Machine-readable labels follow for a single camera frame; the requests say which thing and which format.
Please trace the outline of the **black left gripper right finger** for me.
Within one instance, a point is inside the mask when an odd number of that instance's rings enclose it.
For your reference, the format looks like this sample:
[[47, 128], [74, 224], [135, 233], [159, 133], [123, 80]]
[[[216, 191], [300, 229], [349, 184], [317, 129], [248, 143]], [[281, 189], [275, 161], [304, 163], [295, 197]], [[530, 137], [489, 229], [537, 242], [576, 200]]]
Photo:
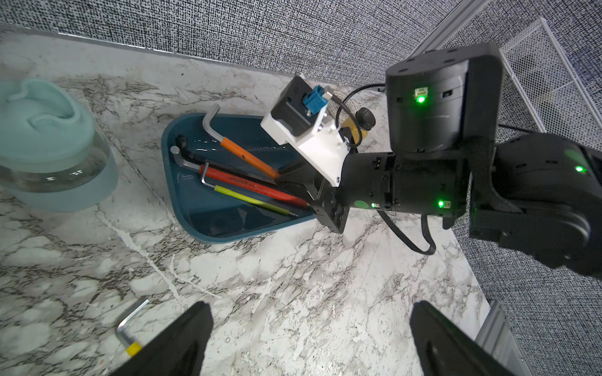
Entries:
[[517, 374], [517, 341], [498, 303], [475, 339], [427, 301], [414, 305], [410, 327], [425, 375]]

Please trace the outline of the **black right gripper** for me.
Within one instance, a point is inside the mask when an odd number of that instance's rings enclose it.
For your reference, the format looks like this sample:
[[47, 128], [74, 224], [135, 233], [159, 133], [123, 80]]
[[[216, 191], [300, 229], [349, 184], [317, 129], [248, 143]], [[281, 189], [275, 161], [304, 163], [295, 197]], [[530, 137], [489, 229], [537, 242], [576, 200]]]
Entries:
[[277, 172], [275, 183], [279, 188], [307, 202], [321, 225], [343, 233], [350, 210], [341, 203], [338, 189], [309, 162], [297, 161]]

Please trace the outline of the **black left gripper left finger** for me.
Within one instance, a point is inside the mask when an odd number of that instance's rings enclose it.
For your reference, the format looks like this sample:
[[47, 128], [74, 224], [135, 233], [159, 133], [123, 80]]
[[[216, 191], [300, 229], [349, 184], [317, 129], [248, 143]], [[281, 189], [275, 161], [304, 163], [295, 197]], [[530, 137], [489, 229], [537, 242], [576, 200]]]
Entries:
[[208, 303], [192, 305], [113, 375], [199, 375], [213, 330]]

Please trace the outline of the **yellow sleeved hex key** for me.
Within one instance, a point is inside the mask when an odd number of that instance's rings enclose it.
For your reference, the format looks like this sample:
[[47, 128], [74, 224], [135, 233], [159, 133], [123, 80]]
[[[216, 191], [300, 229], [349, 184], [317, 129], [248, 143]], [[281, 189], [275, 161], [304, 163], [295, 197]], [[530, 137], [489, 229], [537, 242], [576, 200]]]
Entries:
[[141, 351], [141, 344], [136, 341], [135, 337], [129, 332], [136, 316], [148, 305], [149, 299], [141, 298], [130, 305], [125, 312], [119, 317], [117, 325], [114, 329], [114, 335], [119, 343], [124, 347], [125, 352], [134, 357]]

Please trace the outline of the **lime green sleeved hex key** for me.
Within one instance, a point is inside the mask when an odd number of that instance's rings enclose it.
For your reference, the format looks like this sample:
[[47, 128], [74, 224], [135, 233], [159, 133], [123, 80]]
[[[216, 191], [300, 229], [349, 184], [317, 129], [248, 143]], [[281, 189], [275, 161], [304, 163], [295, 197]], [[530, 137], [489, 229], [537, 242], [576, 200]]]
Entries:
[[204, 164], [204, 169], [203, 169], [202, 177], [201, 177], [202, 184], [204, 184], [205, 186], [208, 186], [209, 188], [213, 188], [213, 190], [215, 192], [223, 194], [223, 195], [226, 195], [226, 196], [229, 196], [229, 197], [233, 197], [233, 198], [238, 199], [240, 201], [247, 202], [247, 203], [249, 203], [251, 205], [255, 205], [255, 206], [258, 206], [260, 208], [264, 208], [266, 210], [269, 210], [269, 211], [272, 211], [272, 212], [276, 212], [276, 213], [284, 215], [284, 216], [297, 217], [296, 213], [294, 213], [293, 211], [289, 211], [287, 208], [282, 208], [282, 207], [277, 206], [277, 205], [272, 205], [270, 203], [257, 200], [257, 199], [255, 199], [253, 197], [249, 197], [249, 196], [246, 196], [244, 194], [240, 194], [238, 192], [229, 190], [229, 189], [227, 189], [227, 188], [225, 188], [223, 186], [212, 185], [210, 183], [207, 183], [206, 180], [205, 180], [205, 177], [206, 177], [206, 174], [207, 174], [208, 171], [209, 171], [209, 163], [206, 162]]

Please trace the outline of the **orange sleeved hex key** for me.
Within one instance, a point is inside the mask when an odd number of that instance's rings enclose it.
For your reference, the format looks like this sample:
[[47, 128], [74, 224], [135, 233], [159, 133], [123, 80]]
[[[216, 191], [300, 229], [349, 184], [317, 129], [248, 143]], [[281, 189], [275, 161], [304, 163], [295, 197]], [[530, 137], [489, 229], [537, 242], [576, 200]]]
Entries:
[[234, 154], [241, 160], [247, 162], [248, 164], [255, 167], [256, 169], [259, 169], [260, 172], [263, 172], [264, 174], [266, 174], [273, 180], [277, 179], [277, 177], [279, 177], [279, 174], [275, 169], [273, 169], [271, 166], [269, 166], [265, 162], [261, 161], [259, 158], [255, 157], [253, 154], [249, 153], [247, 150], [240, 147], [234, 141], [228, 139], [225, 136], [222, 136], [212, 127], [211, 123], [212, 123], [214, 117], [219, 112], [219, 110], [220, 110], [219, 104], [214, 104], [209, 109], [209, 111], [206, 113], [205, 117], [202, 120], [202, 127], [204, 128], [204, 130], [213, 139], [218, 141], [219, 144], [222, 147], [224, 147], [226, 150], [230, 151], [232, 154]]

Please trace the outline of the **red sleeved hex key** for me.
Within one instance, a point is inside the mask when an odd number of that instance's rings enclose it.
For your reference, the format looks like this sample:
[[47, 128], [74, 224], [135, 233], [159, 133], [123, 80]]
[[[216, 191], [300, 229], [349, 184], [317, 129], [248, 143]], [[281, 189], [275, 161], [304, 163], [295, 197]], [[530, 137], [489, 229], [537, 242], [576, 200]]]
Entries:
[[198, 172], [202, 176], [202, 180], [205, 177], [209, 177], [210, 180], [216, 180], [220, 183], [226, 183], [231, 186], [236, 186], [238, 188], [242, 188], [244, 190], [251, 191], [256, 194], [261, 194], [263, 196], [273, 198], [277, 201], [285, 202], [286, 204], [294, 205], [300, 208], [306, 208], [309, 206], [308, 203], [302, 200], [301, 198], [294, 197], [293, 195], [287, 194], [282, 191], [278, 191], [268, 185], [260, 184], [255, 182], [254, 180], [248, 180], [239, 175], [233, 175], [229, 172], [209, 167], [207, 164], [201, 166], [200, 164], [195, 164], [191, 161], [188, 161], [183, 158], [183, 152], [177, 146], [170, 147], [169, 152], [171, 153], [175, 163], [178, 166]]

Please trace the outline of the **long black hex key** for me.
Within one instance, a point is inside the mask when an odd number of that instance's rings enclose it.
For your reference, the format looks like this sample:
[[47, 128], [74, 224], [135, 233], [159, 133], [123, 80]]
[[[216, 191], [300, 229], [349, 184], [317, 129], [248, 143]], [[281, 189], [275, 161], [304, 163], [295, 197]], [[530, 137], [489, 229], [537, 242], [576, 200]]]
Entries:
[[188, 160], [188, 161], [191, 161], [191, 162], [193, 162], [195, 164], [199, 164], [201, 166], [203, 166], [206, 162], [208, 162], [209, 163], [209, 167], [213, 167], [215, 169], [220, 169], [222, 171], [229, 172], [229, 173], [231, 173], [233, 175], [239, 175], [239, 176], [244, 177], [244, 178], [246, 178], [248, 180], [254, 180], [257, 183], [268, 185], [268, 186], [270, 186], [270, 187], [272, 187], [272, 188], [274, 188], [274, 189], [276, 189], [278, 191], [282, 191], [282, 192], [285, 192], [287, 194], [290, 194], [287, 191], [284, 191], [284, 190], [282, 190], [280, 188], [277, 188], [277, 185], [275, 184], [275, 182], [273, 180], [268, 179], [267, 177], [260, 177], [257, 174], [254, 174], [254, 173], [251, 173], [251, 172], [244, 172], [242, 169], [237, 169], [236, 167], [231, 167], [231, 166], [228, 166], [228, 165], [226, 165], [224, 163], [214, 161], [212, 159], [201, 158], [200, 156], [197, 156], [195, 153], [193, 153], [192, 151], [188, 150], [188, 148], [187, 148], [187, 138], [184, 135], [178, 135], [176, 137], [175, 143], [176, 144], [174, 146], [177, 146], [177, 147], [179, 147], [182, 150], [182, 152], [183, 152], [183, 158], [186, 159], [186, 160]]

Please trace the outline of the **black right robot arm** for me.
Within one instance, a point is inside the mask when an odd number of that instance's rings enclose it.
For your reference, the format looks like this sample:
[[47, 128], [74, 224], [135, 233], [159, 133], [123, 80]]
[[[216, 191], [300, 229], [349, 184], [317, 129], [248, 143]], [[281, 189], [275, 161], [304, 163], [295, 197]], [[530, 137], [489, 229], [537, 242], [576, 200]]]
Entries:
[[434, 50], [385, 73], [390, 152], [360, 153], [334, 133], [275, 183], [342, 233], [351, 208], [468, 216], [471, 238], [556, 269], [601, 276], [601, 154], [550, 133], [499, 144], [503, 58], [485, 43]]

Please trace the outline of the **teal storage box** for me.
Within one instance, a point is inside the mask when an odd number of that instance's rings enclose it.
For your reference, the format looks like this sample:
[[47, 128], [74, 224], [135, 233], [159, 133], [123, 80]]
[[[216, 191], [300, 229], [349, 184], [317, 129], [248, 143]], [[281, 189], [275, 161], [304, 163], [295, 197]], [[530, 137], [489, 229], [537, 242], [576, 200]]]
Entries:
[[173, 211], [193, 238], [240, 241], [314, 219], [312, 209], [232, 154], [202, 127], [202, 113], [171, 121], [161, 155]]

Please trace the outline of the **mint green lidded jar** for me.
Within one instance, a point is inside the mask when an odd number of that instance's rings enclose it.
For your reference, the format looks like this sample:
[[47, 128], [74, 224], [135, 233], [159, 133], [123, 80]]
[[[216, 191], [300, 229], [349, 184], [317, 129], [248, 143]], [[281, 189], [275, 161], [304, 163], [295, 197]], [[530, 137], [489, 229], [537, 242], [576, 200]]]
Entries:
[[41, 78], [1, 83], [1, 186], [33, 208], [78, 212], [107, 199], [118, 167], [89, 111]]

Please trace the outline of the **clear acrylic wall shelf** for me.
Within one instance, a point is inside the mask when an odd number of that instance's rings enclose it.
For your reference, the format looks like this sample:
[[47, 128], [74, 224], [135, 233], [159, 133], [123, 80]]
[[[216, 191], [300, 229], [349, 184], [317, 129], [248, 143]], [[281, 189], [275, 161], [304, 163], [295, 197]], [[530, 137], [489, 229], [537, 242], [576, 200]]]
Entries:
[[601, 137], [600, 111], [544, 17], [515, 35], [500, 52], [537, 130], [582, 145]]

